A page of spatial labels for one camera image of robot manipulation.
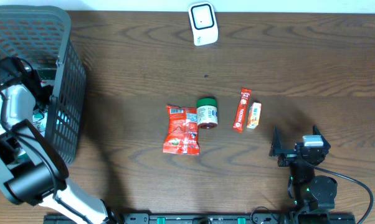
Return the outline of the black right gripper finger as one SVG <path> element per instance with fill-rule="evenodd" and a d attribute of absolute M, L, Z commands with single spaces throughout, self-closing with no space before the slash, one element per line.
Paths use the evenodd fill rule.
<path fill-rule="evenodd" d="M 317 125 L 313 125 L 313 135 L 322 136 L 321 132 L 319 131 Z"/>
<path fill-rule="evenodd" d="M 273 129 L 273 139 L 272 139 L 269 156 L 277 157 L 282 153 L 282 151 L 283 151 L 283 147 L 282 147 L 282 142 L 280 139 L 280 133 L 278 132 L 277 127 L 275 126 Z"/>

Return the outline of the small orange box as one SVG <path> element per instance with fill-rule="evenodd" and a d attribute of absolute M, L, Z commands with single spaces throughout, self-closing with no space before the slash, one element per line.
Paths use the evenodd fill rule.
<path fill-rule="evenodd" d="M 261 109 L 261 103 L 254 102 L 252 104 L 247 118 L 247 128 L 255 129 L 259 125 Z"/>

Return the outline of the small red sachet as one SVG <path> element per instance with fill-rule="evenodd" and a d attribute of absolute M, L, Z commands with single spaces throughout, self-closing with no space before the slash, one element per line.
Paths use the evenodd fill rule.
<path fill-rule="evenodd" d="M 234 131 L 237 131 L 238 133 L 243 133 L 243 128 L 244 128 L 243 125 L 245 121 L 245 115 L 247 112 L 247 107 L 248 107 L 249 99 L 251 96 L 251 92 L 252 90 L 246 89 L 246 88 L 242 88 L 240 92 L 240 100 L 239 100 L 237 112 L 235 115 L 235 120 L 234 120 L 233 127 L 232 127 L 232 129 Z"/>

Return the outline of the green lid spice jar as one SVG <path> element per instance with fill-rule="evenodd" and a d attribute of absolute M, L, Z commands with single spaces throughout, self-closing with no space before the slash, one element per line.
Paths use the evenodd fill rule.
<path fill-rule="evenodd" d="M 218 125 L 217 101 L 201 98 L 196 103 L 197 125 L 201 129 L 212 129 Z"/>

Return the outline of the red snack packet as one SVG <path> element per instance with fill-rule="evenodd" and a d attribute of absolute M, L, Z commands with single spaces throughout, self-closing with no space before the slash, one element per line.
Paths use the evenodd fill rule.
<path fill-rule="evenodd" d="M 200 153 L 198 143 L 199 128 L 195 108 L 166 106 L 169 116 L 168 134 L 163 144 L 163 152 L 197 156 Z"/>

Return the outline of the white green packet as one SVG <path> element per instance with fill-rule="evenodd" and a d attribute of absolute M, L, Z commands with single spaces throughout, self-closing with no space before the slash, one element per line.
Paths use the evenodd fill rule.
<path fill-rule="evenodd" d="M 57 73 L 56 68 L 38 69 L 37 74 L 40 77 L 41 86 L 42 87 L 54 86 L 56 73 Z"/>

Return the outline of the teal packet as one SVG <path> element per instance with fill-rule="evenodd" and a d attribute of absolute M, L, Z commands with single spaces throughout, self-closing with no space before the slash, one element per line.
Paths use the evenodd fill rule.
<path fill-rule="evenodd" d="M 47 126 L 48 111 L 34 110 L 32 116 L 32 124 L 40 133 L 44 133 Z"/>

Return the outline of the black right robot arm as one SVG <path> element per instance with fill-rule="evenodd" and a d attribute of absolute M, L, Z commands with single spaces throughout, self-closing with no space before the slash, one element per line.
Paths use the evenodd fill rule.
<path fill-rule="evenodd" d="M 284 149 L 278 129 L 273 130 L 271 157 L 278 158 L 279 167 L 290 168 L 288 193 L 306 212 L 334 209 L 338 184 L 334 178 L 316 175 L 315 169 L 329 153 L 331 146 L 316 126 L 313 134 L 302 137 L 293 149 Z"/>

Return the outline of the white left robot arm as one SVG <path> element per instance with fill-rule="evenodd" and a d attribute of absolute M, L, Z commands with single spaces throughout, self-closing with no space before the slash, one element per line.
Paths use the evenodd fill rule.
<path fill-rule="evenodd" d="M 69 179 L 69 170 L 35 127 L 33 116 L 50 103 L 52 86 L 19 57 L 0 59 L 0 191 L 13 204 L 54 209 L 75 223 L 120 223 L 104 201 Z"/>

